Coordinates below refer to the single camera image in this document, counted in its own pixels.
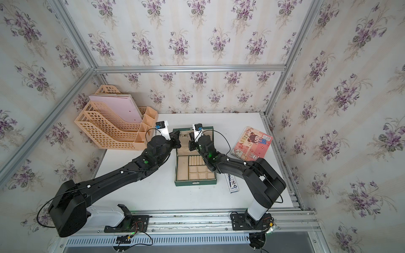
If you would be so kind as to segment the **green jewelry box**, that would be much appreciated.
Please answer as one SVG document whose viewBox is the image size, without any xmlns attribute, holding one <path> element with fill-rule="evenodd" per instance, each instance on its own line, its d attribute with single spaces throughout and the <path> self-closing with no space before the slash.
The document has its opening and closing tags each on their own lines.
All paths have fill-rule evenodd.
<svg viewBox="0 0 405 253">
<path fill-rule="evenodd" d="M 183 186 L 203 186 L 217 184 L 215 172 L 211 172 L 205 165 L 202 156 L 197 150 L 190 151 L 188 143 L 190 133 L 194 133 L 192 128 L 178 128 L 181 148 L 176 150 L 176 187 Z"/>
</svg>

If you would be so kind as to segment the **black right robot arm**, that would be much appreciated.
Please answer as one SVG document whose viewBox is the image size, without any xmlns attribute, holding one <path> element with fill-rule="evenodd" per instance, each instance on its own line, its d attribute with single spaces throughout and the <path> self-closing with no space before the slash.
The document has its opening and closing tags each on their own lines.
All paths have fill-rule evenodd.
<svg viewBox="0 0 405 253">
<path fill-rule="evenodd" d="M 189 136 L 189 150 L 196 150 L 210 171 L 245 180 L 254 198 L 246 211 L 246 220 L 259 222 L 275 203 L 282 203 L 278 200 L 282 198 L 286 183 L 265 159 L 234 159 L 217 151 L 210 136 L 202 133 L 191 133 Z"/>
</svg>

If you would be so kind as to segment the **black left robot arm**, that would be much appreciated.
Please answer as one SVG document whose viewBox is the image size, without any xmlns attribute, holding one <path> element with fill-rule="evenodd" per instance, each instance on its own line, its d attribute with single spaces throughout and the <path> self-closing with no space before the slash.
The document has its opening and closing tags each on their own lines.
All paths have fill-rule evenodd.
<svg viewBox="0 0 405 253">
<path fill-rule="evenodd" d="M 125 166 L 88 181 L 63 183 L 48 207 L 58 235 L 68 237 L 83 228 L 88 218 L 86 209 L 102 197 L 155 173 L 171 151 L 181 147 L 179 136 L 178 130 L 169 134 L 169 140 L 154 136 L 141 155 Z"/>
</svg>

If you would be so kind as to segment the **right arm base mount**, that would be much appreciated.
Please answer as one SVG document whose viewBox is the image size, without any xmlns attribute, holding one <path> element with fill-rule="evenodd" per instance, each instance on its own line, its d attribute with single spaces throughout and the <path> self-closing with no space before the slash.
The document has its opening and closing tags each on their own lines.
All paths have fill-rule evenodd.
<svg viewBox="0 0 405 253">
<path fill-rule="evenodd" d="M 265 213 L 259 220 L 251 217 L 247 211 L 244 213 L 231 212 L 231 225 L 234 231 L 260 230 L 267 231 L 274 226 L 274 218 L 271 214 Z"/>
</svg>

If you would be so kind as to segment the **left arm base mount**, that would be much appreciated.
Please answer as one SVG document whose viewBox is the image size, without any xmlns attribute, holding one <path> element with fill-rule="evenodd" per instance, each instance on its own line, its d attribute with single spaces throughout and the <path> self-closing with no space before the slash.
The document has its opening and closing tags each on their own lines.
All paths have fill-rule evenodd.
<svg viewBox="0 0 405 253">
<path fill-rule="evenodd" d="M 134 215 L 125 205 L 118 204 L 119 210 L 123 212 L 123 218 L 115 226 L 105 226 L 104 233 L 137 233 L 146 232 L 148 228 L 149 215 Z"/>
</svg>

